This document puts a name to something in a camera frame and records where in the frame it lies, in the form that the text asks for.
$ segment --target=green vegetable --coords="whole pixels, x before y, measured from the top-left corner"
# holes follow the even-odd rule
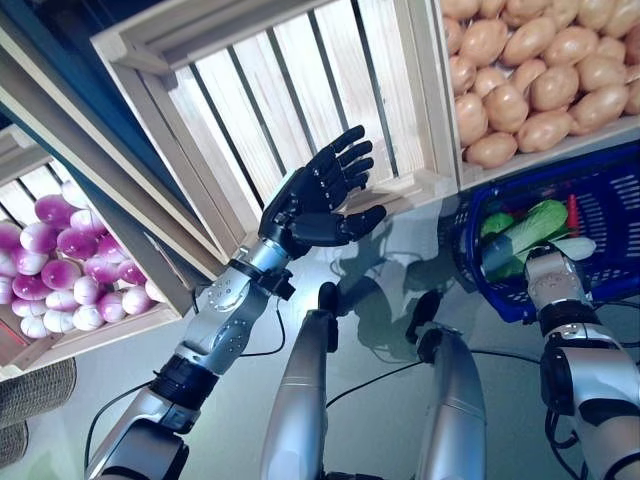
[[[484,238],[490,233],[500,233],[513,224],[513,217],[508,213],[494,213],[489,215],[480,229],[480,238]]]
[[[483,250],[484,271],[497,270],[512,256],[550,236],[564,225],[567,216],[566,207],[557,200],[538,203],[521,222],[506,229]]]

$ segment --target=black cable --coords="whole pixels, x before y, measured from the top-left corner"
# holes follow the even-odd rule
[[[270,352],[259,352],[259,353],[243,353],[240,355],[241,357],[265,357],[267,355],[273,355],[275,353],[280,352],[284,348],[284,344],[287,342],[287,335],[284,331],[284,322],[282,321],[282,315],[280,315],[280,299],[278,298],[278,302],[276,303],[276,315],[278,316],[278,325],[280,325],[280,334],[282,335],[282,339],[280,341],[280,345],[275,350],[271,350]]]
[[[497,350],[484,350],[484,349],[477,349],[474,348],[473,350],[470,350],[471,353],[479,353],[482,355],[494,355],[496,357],[505,357],[505,358],[515,358],[517,360],[522,360],[524,362],[528,362],[528,363],[533,363],[535,365],[540,365],[540,361],[534,359],[534,358],[529,358],[525,355],[520,355],[519,353],[511,353],[511,352],[500,352]]]
[[[391,376],[391,375],[393,375],[395,373],[401,372],[403,370],[407,370],[408,368],[415,367],[416,365],[420,365],[421,363],[422,362],[410,363],[409,365],[405,365],[404,367],[396,368],[395,370],[391,370],[390,372],[387,372],[387,373],[385,373],[383,375],[380,375],[380,376],[378,376],[376,378],[373,378],[373,379],[369,380],[368,382],[361,383],[360,385],[357,385],[357,386],[355,386],[353,388],[350,388],[349,390],[346,390],[346,391],[342,392],[340,395],[337,395],[337,396],[333,397],[331,400],[329,400],[327,402],[326,408],[329,408],[331,405],[336,403],[338,400],[340,400],[343,397],[346,397],[347,395],[349,395],[350,393],[355,392],[356,390],[360,390],[361,388],[364,388],[364,387],[366,387],[368,385],[371,385],[372,383],[377,382],[378,380],[382,380],[383,378],[389,377],[389,376]]]
[[[114,403],[119,402],[120,400],[122,400],[127,395],[131,395],[133,392],[136,392],[136,391],[140,390],[141,388],[144,388],[144,387],[146,387],[148,385],[151,385],[151,381],[145,382],[145,383],[143,383],[141,385],[138,385],[137,387],[133,387],[132,389],[127,390],[126,392],[118,395],[113,400],[110,400],[109,402],[107,402],[104,405],[104,407],[102,407],[100,410],[98,410],[98,413],[96,413],[95,417],[93,417],[93,420],[91,421],[91,425],[89,426],[89,432],[87,433],[87,441],[86,441],[85,446],[84,446],[84,469],[85,470],[89,467],[89,452],[91,451],[91,437],[93,436],[93,430],[95,429],[96,423],[98,423],[98,419],[100,418],[100,416],[109,407],[111,407],[111,405],[113,405]]]

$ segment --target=wooden crate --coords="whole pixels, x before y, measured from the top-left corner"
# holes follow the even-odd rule
[[[93,43],[224,260],[284,175],[349,126],[376,165],[348,210],[457,191],[437,8],[170,0]]]
[[[0,131],[0,220],[19,225],[37,222],[34,198],[60,193],[60,182],[70,180],[66,169],[15,125]],[[80,354],[182,318],[191,306],[188,275],[179,271],[149,241],[144,229],[133,225],[121,208],[95,190],[85,190],[93,210],[124,246],[147,278],[167,299],[148,312],[129,316],[95,331],[72,330],[34,340],[22,335],[20,318],[0,305],[0,380]]]

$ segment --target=purple onion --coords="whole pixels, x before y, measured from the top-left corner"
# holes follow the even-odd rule
[[[11,310],[19,317],[36,317],[44,314],[47,311],[47,306],[44,300],[23,300],[22,298],[16,298],[11,302]]]
[[[71,228],[93,235],[107,233],[107,227],[91,210],[78,210],[71,215]]]
[[[73,298],[80,305],[94,305],[104,295],[104,288],[91,277],[80,277],[73,284]]]
[[[56,290],[47,295],[45,305],[51,310],[59,310],[61,312],[75,312],[78,308],[78,302],[73,298],[73,292],[70,290]]]
[[[7,250],[0,250],[0,275],[3,277],[15,277],[18,274],[11,253]]]
[[[0,277],[0,305],[8,305],[13,300],[12,280]]]
[[[58,235],[58,248],[71,258],[86,260],[96,253],[98,240],[88,233],[67,228]]]
[[[95,330],[104,323],[95,305],[82,305],[73,314],[73,324],[78,330]]]
[[[80,267],[70,260],[50,260],[40,272],[44,284],[53,290],[68,290],[82,276]]]
[[[127,312],[122,308],[122,294],[107,293],[98,302],[98,312],[109,323],[119,322]]]
[[[71,215],[76,211],[62,195],[47,195],[36,201],[36,216],[55,228],[67,228]]]
[[[133,285],[144,285],[147,281],[147,277],[133,260],[125,260],[118,266],[118,276]]]
[[[55,333],[64,333],[73,330],[73,315],[59,310],[47,310],[42,317],[42,322],[47,330]]]
[[[60,187],[62,190],[62,197],[65,201],[74,207],[78,208],[90,208],[89,200],[80,187],[78,187],[71,180],[67,180]]]
[[[25,250],[22,247],[14,248],[11,252],[11,260],[18,273],[22,275],[36,275],[49,260],[46,253],[36,253]]]
[[[20,244],[30,252],[49,253],[56,248],[58,231],[46,223],[32,223],[22,230]]]
[[[98,242],[98,255],[109,263],[121,263],[129,256],[120,244],[110,234],[105,235]]]
[[[153,300],[149,298],[144,287],[131,287],[122,295],[122,308],[131,315],[139,315],[153,306]]]
[[[22,229],[11,222],[0,222],[0,248],[11,250],[20,245]]]
[[[13,279],[13,293],[23,300],[42,300],[51,293],[40,275],[18,275]]]
[[[84,262],[84,273],[98,283],[115,283],[120,278],[118,266],[107,262],[104,257],[99,255]]]

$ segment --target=blue basket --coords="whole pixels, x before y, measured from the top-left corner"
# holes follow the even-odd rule
[[[640,291],[640,143],[594,152],[569,161],[488,184],[473,191],[458,210],[452,238],[460,273],[505,322],[535,320],[524,276],[488,283],[480,271],[480,228],[492,213],[527,210],[553,198],[578,200],[580,235],[597,244],[595,253],[577,262],[594,302]]]

